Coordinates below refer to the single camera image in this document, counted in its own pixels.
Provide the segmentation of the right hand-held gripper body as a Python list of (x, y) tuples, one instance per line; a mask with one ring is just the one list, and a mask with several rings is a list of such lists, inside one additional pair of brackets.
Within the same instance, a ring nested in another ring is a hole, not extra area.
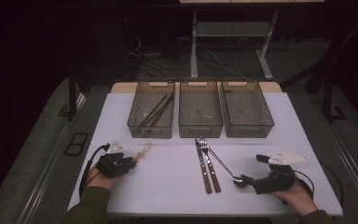
[(257, 194), (271, 193), (281, 191), (292, 187), (295, 181), (298, 181), (310, 192), (309, 186), (298, 179), (291, 165), (308, 161), (308, 156), (297, 155), (291, 152), (276, 150), (269, 156), (267, 163), (270, 173), (267, 177), (254, 180), (253, 187)]

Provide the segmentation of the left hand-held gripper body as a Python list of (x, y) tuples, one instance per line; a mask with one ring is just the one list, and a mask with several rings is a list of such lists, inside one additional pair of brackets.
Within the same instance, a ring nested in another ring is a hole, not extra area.
[(105, 154), (96, 163), (96, 169), (107, 177), (119, 177), (128, 171), (124, 165), (124, 154), (122, 152), (110, 152), (110, 144), (102, 145)]

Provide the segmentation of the metal spoon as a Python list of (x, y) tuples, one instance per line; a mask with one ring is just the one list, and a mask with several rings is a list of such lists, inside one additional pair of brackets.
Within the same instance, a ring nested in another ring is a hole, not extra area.
[(222, 167), (231, 175), (232, 179), (233, 179), (233, 184), (235, 187), (239, 188), (239, 189), (243, 189), (247, 186), (247, 184), (242, 180), (241, 177), (234, 175), (228, 168), (227, 166), (220, 160), (220, 158), (215, 154), (215, 152), (208, 147), (208, 151), (212, 153), (212, 155), (214, 156), (214, 158), (222, 165)]

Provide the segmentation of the small wooden-handled spoon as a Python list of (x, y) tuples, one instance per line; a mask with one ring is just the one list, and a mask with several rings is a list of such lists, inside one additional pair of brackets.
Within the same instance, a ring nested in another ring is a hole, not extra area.
[(153, 143), (152, 142), (147, 142), (144, 146), (144, 148), (137, 153), (137, 155), (133, 158), (134, 161), (138, 161), (140, 160), (141, 158), (143, 158), (145, 156), (145, 154), (147, 152), (149, 152), (153, 147)]

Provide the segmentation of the wooden-handled fork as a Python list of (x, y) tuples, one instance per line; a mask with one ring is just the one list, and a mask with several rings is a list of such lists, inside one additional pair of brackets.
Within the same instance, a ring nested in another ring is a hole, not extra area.
[(210, 172), (210, 175), (211, 175), (211, 178), (212, 178), (212, 181), (213, 181), (214, 190), (216, 192), (220, 192), (221, 191), (220, 184), (218, 182), (215, 170), (213, 168), (213, 164), (211, 162), (211, 158), (209, 156), (209, 149), (208, 149), (207, 141), (206, 141), (206, 139), (204, 137), (201, 137), (199, 142), (200, 142), (201, 151), (204, 153), (206, 161), (207, 161), (209, 172)]

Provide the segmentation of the transparent grey plastic bin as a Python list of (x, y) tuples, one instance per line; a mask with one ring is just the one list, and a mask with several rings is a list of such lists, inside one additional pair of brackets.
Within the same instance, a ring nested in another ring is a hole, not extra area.
[(170, 139), (172, 137), (172, 113), (174, 108), (174, 96), (172, 103), (167, 107), (156, 126), (143, 126), (139, 124), (151, 112), (154, 106), (166, 95), (175, 95), (174, 81), (139, 81), (133, 98), (131, 112), (127, 121), (133, 138), (159, 138)]
[(227, 137), (269, 135), (275, 123), (257, 81), (222, 81), (219, 94)]
[(215, 80), (180, 83), (179, 135), (182, 138), (219, 138), (223, 117)]

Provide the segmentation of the wooden-handled table knife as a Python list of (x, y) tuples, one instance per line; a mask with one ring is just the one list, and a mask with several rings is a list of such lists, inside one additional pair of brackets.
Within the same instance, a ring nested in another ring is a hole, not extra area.
[(201, 172), (202, 172), (202, 178), (203, 178), (203, 182), (204, 182), (204, 187), (205, 187), (205, 190), (207, 192), (207, 194), (211, 194), (213, 192), (212, 190), (212, 186), (211, 186), (211, 183), (210, 183), (210, 180), (209, 180), (209, 176), (207, 174), (207, 170), (206, 170), (206, 166), (205, 166), (205, 163), (204, 163), (204, 159), (203, 159), (203, 156), (202, 156), (202, 152), (201, 152), (201, 149), (200, 149), (200, 142), (198, 139), (195, 139), (195, 146), (196, 146), (196, 150), (197, 150), (197, 153), (198, 153), (198, 158), (199, 158), (199, 161), (200, 161), (200, 169), (201, 169)]

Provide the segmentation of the brown chopstick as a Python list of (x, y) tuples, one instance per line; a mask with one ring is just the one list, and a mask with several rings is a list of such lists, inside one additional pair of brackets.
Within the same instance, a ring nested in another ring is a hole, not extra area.
[(171, 94), (171, 96), (169, 97), (169, 99), (167, 100), (166, 103), (164, 103), (164, 105), (162, 106), (162, 108), (157, 112), (157, 114), (152, 118), (149, 126), (155, 126), (158, 123), (159, 118), (162, 116), (162, 114), (164, 113), (165, 109), (168, 107), (168, 105), (171, 103), (172, 99), (173, 99), (174, 94)]
[(162, 117), (162, 115), (164, 114), (165, 110), (167, 109), (167, 107), (172, 103), (172, 99), (168, 100), (164, 106), (158, 111), (158, 113), (156, 114), (156, 116), (153, 118), (152, 123), (150, 126), (156, 126), (156, 124), (158, 123), (159, 119)]

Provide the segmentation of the black chopstick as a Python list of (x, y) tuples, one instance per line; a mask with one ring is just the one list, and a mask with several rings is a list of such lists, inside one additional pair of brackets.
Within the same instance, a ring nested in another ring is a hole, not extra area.
[(162, 102), (167, 98), (168, 94), (166, 94), (151, 110), (151, 112), (144, 118), (144, 120), (139, 124), (139, 127), (144, 126), (146, 122), (152, 117), (158, 107), (162, 104)]
[(155, 113), (152, 115), (152, 117), (146, 122), (146, 124), (144, 126), (149, 126), (152, 118), (157, 114), (157, 112), (162, 108), (162, 106), (164, 105), (164, 103), (167, 102), (167, 100), (169, 99), (171, 95), (168, 95), (167, 98), (162, 102), (162, 104), (158, 107), (158, 109), (155, 111)]

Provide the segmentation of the person's right hand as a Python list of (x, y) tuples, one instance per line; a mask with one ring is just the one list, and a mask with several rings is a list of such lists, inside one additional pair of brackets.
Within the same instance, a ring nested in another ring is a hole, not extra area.
[(271, 192), (273, 195), (283, 201), (285, 201), (298, 215), (306, 216), (318, 210), (317, 205), (314, 203), (308, 192), (303, 186), (294, 182), (291, 188)]

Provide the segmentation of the white table mat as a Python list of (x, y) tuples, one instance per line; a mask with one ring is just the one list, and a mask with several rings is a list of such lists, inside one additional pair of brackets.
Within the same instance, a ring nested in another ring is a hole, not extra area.
[(329, 215), (341, 215), (342, 208), (310, 142), (285, 93), (265, 96), (275, 122), (265, 138), (211, 138), (208, 145), (217, 154), (213, 160), (220, 191), (208, 193), (204, 187), (200, 161), (191, 138), (177, 130), (170, 139), (156, 139), (152, 149), (114, 187), (108, 205), (111, 216), (136, 217), (276, 217), (291, 214), (279, 199), (256, 194), (251, 187), (238, 189), (232, 178), (248, 175), (254, 179), (269, 174), (269, 167), (256, 155), (277, 151), (307, 157), (296, 170), (314, 184), (314, 201)]

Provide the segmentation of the wooden table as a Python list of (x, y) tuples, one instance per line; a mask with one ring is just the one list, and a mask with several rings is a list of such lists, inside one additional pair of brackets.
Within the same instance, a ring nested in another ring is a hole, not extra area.
[[(262, 92), (282, 92), (281, 86), (273, 81), (262, 81), (259, 83)], [(136, 82), (118, 82), (111, 89), (112, 93), (135, 93)]]

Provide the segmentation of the black floor socket frame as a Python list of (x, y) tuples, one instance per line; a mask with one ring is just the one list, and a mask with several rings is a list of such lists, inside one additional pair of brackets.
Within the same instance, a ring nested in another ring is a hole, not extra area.
[(74, 133), (63, 154), (65, 156), (79, 156), (84, 149), (88, 136), (88, 133)]

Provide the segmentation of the metal floor rail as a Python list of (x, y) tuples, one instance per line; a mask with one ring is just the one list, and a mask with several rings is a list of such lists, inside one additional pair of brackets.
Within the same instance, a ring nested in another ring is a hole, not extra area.
[(63, 152), (77, 120), (69, 117), (66, 95), (51, 96), (24, 146), (24, 173), (34, 180), (16, 224), (57, 224), (66, 212), (81, 159)]
[(344, 213), (358, 219), (358, 114), (350, 111), (328, 119), (319, 112), (318, 116), (333, 144), (331, 164), (335, 162), (337, 169), (331, 174), (337, 179)]

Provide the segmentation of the white metal desk frame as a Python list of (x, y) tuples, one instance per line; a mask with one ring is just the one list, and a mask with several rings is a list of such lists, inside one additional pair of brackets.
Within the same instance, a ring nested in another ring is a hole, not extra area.
[(190, 74), (198, 76), (197, 43), (199, 37), (262, 37), (263, 45), (255, 51), (265, 79), (272, 80), (266, 53), (279, 17), (273, 11), (268, 21), (200, 21), (198, 12), (193, 12), (190, 51)]

